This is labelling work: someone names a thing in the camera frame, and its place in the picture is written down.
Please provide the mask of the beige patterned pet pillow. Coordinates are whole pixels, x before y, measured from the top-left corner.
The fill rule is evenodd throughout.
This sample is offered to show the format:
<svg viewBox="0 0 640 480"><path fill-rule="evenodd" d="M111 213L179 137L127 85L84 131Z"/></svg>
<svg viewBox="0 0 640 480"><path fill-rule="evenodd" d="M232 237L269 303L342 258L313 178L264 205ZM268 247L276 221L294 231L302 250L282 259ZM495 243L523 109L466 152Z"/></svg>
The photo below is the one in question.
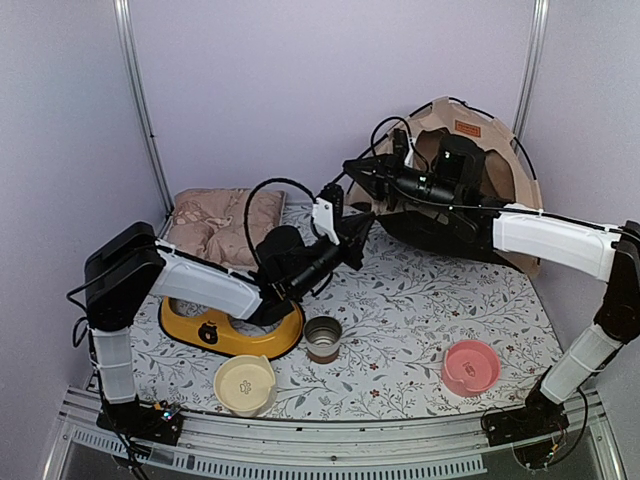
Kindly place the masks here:
<svg viewBox="0 0 640 480"><path fill-rule="evenodd" d="M188 189L175 197L166 240L177 249L234 270L257 269L244 232L248 189ZM249 209L249 233L257 245L281 223L286 193L260 191Z"/></svg>

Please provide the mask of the beige pet tent fabric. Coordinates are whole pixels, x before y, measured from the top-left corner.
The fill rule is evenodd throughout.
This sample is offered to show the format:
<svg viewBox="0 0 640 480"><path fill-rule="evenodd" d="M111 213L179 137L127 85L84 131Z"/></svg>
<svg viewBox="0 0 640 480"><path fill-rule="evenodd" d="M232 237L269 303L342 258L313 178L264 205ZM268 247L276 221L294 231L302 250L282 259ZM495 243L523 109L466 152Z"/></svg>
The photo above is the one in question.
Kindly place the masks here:
<svg viewBox="0 0 640 480"><path fill-rule="evenodd" d="M494 116L452 97L428 102L406 117L391 118L384 135L372 133L370 146L358 158L393 155L392 133L412 138L414 167L433 174L455 190L449 204L417 202L397 195L374 200L352 180L349 206L372 211L395 239L441 255L513 267L534 277L537 257L505 253L492 246L490 222L496 207L517 203L540 208L542 197L533 166L520 159L514 133Z"/></svg>

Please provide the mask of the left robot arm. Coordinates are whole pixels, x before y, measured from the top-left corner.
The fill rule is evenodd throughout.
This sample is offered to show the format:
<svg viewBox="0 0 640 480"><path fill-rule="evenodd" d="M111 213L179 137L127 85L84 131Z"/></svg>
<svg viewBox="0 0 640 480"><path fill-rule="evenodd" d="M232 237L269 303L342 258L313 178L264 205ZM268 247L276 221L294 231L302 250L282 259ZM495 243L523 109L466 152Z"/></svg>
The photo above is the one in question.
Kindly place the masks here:
<svg viewBox="0 0 640 480"><path fill-rule="evenodd" d="M361 268L373 222L371 213L330 214L312 244L296 227L278 226L256 245L258 268L247 273L181 251L145 222L109 241L85 263L85 308L111 419L128 434L149 423L137 403L130 345L148 296L162 297L161 327L179 342L227 357L276 359L301 339L304 296L341 265Z"/></svg>

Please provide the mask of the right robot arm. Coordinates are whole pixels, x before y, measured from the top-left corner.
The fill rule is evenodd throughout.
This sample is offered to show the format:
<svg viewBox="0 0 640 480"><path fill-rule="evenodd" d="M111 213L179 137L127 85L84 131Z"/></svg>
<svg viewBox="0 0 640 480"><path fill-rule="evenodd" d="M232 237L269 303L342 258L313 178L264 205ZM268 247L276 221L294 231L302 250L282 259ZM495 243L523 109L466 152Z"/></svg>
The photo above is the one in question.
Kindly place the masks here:
<svg viewBox="0 0 640 480"><path fill-rule="evenodd" d="M585 272L607 288L592 326L537 381L517 415L517 427L537 436L560 405L639 335L639 225L600 225L567 219L481 192L486 153L471 139L444 135L431 166L405 159L412 144L395 130L388 154L347 160L344 172L373 199L430 207L448 217L462 242L483 250L529 255Z"/></svg>

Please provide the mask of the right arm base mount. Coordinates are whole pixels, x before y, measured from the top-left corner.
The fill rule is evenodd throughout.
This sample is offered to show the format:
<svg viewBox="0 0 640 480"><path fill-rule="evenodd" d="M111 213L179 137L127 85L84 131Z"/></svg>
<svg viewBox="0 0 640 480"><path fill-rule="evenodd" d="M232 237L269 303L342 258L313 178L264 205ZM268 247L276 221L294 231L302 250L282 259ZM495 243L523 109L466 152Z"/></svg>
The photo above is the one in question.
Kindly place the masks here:
<svg viewBox="0 0 640 480"><path fill-rule="evenodd" d="M498 407L485 411L480 425L490 446L510 444L518 464L541 470L551 465L565 443L569 421L563 408L543 417L526 407Z"/></svg>

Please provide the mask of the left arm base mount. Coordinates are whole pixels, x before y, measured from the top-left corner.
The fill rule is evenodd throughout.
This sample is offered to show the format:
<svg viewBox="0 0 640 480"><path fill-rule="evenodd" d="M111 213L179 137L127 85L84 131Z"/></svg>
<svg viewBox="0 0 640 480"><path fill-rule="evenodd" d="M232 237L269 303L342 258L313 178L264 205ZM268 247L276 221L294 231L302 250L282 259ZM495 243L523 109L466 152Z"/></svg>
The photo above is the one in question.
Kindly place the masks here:
<svg viewBox="0 0 640 480"><path fill-rule="evenodd" d="M161 401L151 406L136 398L122 404L103 400L96 425L122 436L176 446L183 420L177 404Z"/></svg>

